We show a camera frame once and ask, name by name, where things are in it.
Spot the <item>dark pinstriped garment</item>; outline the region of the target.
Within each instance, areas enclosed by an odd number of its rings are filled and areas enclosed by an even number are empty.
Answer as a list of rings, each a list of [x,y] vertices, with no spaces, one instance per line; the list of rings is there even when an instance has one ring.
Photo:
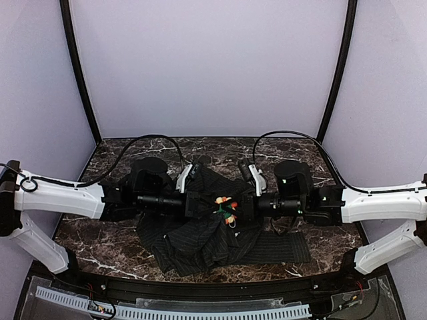
[[[144,249],[153,253],[164,272],[185,277],[226,265],[308,263],[304,234],[264,230],[264,218],[251,221],[212,211],[186,217],[175,205],[148,205],[137,226]]]

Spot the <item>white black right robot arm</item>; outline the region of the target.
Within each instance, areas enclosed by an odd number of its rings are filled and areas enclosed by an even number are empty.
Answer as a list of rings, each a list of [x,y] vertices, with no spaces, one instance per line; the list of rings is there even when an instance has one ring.
[[[245,219],[257,216],[302,217],[317,226],[360,221],[402,219],[396,230],[368,245],[351,249],[342,258],[342,274],[367,275],[375,269],[426,246],[426,181],[385,189],[358,189],[335,184],[317,188],[307,163],[282,161],[274,167],[277,191],[267,191],[262,171],[248,160],[238,167],[254,190],[238,200]]]

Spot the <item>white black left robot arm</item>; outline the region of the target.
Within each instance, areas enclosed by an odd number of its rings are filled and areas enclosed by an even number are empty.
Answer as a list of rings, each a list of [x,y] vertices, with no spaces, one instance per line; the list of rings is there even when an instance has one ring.
[[[16,160],[2,164],[1,168],[1,236],[18,244],[55,275],[77,269],[75,255],[36,226],[28,211],[123,221],[144,209],[200,218],[220,208],[214,195],[188,190],[201,171],[199,163],[187,165],[172,179],[165,161],[146,157],[135,161],[130,173],[116,184],[36,176],[22,170]]]

